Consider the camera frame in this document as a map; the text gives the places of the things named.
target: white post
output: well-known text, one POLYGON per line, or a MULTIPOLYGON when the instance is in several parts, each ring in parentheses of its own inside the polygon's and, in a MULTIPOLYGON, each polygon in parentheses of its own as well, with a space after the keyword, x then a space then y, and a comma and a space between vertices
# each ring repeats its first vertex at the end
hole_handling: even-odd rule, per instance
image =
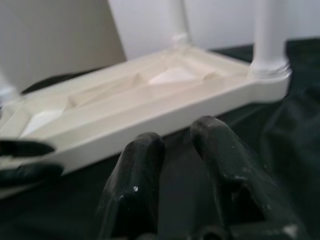
POLYGON ((280 99, 287 93, 291 76, 286 56, 287 0, 256 0, 255 45, 249 77, 261 82, 287 82, 282 89, 274 89, 275 96, 262 99, 280 99))
POLYGON ((185 0, 167 0, 170 24, 173 29, 172 42, 174 46, 191 42, 185 0))

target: black cloth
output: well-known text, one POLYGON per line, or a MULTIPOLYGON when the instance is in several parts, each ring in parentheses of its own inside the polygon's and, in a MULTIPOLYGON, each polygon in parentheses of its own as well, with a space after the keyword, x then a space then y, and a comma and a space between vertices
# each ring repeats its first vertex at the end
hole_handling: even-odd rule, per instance
MULTIPOLYGON (((250 62, 253 51, 243 46, 217 52, 250 62)), ((293 75, 285 99, 250 104, 218 118, 261 156, 309 234, 320 239, 320 39, 290 41, 287 53, 293 75)), ((164 140, 158 224, 162 239, 218 222, 206 169, 189 129, 164 140)), ((86 239, 118 157, 0 201, 0 239, 86 239)))

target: white plastic tray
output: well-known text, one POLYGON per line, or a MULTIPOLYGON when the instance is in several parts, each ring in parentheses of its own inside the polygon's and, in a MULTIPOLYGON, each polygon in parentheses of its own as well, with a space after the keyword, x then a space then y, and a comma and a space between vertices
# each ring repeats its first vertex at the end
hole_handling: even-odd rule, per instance
MULTIPOLYGON (((248 72, 245 62, 196 47, 166 50, 5 105, 0 138, 51 144, 56 152, 41 161, 57 161, 68 174, 119 153, 143 132, 167 135, 202 115, 286 94, 288 82, 257 82, 248 72)), ((0 189, 0 198, 18 190, 0 189)))

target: white paint speck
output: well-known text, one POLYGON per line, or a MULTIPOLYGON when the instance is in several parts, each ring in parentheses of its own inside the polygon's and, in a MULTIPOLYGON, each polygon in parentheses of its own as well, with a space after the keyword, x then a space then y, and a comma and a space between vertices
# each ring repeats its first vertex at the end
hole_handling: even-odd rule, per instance
POLYGON ((297 233, 298 233, 298 226, 297 225, 291 224, 291 225, 285 226, 282 230, 285 234, 287 234, 292 239, 297 238, 297 233))

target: plastic model part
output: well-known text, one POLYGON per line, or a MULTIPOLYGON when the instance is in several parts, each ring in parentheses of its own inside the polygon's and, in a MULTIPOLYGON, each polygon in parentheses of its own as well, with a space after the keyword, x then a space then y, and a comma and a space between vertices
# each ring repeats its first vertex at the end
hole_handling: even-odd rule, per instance
MULTIPOLYGON (((279 17, 283 1, 257 2, 251 66, 192 46, 183 0, 172 1, 177 1, 172 15, 178 16, 172 18, 172 48, 14 100, 2 97, 0 138, 48 143, 55 152, 28 161, 54 161, 68 174, 121 152, 140 133, 167 135, 199 116, 275 102, 287 94, 291 70, 284 54, 286 36, 278 34, 284 24, 279 17)), ((5 82, 2 86, 11 89, 5 82)), ((0 170, 27 161, 1 158, 0 170)), ((24 188, 0 188, 0 198, 24 188)))

